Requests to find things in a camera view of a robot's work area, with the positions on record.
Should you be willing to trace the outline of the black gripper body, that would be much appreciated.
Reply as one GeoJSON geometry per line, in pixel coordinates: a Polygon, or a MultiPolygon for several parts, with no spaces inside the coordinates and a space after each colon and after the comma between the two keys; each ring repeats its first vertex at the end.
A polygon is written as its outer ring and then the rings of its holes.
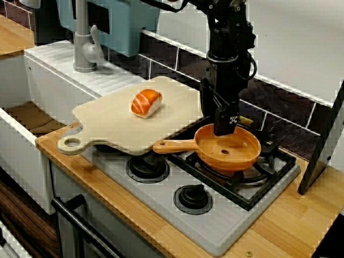
{"type": "Polygon", "coordinates": [[[218,107],[237,108],[239,93],[247,88],[248,81],[252,79],[251,54],[245,52],[235,58],[219,58],[208,52],[207,60],[210,67],[207,79],[213,92],[214,102],[218,107]]]}

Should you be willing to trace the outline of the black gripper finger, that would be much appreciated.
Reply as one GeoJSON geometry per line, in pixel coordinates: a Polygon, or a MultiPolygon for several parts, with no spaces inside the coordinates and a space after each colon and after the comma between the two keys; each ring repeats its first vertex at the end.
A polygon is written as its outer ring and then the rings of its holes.
{"type": "Polygon", "coordinates": [[[200,104],[204,117],[214,117],[216,113],[216,104],[213,100],[214,93],[211,90],[210,83],[207,78],[203,78],[200,81],[200,104]]]}
{"type": "Polygon", "coordinates": [[[214,134],[223,136],[233,134],[239,120],[238,102],[216,108],[214,134]]]}

